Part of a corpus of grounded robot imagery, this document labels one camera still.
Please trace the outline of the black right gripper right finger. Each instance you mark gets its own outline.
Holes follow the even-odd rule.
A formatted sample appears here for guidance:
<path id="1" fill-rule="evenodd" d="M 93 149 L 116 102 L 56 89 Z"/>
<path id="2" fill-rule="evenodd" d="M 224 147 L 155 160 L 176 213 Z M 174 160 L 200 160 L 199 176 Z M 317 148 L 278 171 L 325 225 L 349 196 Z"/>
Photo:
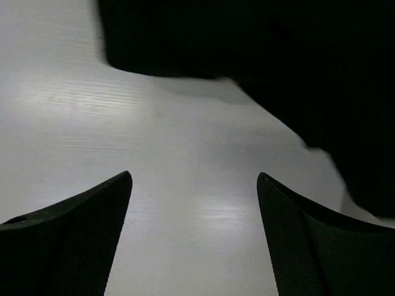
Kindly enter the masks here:
<path id="1" fill-rule="evenodd" d="M 394 295 L 394 229 L 335 212 L 260 173 L 257 196 L 279 295 Z"/>

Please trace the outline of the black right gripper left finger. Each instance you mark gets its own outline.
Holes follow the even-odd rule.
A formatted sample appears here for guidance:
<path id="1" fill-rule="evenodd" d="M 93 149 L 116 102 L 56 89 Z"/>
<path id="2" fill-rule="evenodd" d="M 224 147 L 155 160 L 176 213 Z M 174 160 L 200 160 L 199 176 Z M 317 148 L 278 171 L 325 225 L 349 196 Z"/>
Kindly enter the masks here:
<path id="1" fill-rule="evenodd" d="M 128 171 L 1 224 L 1 295 L 104 295 L 132 190 Z"/>

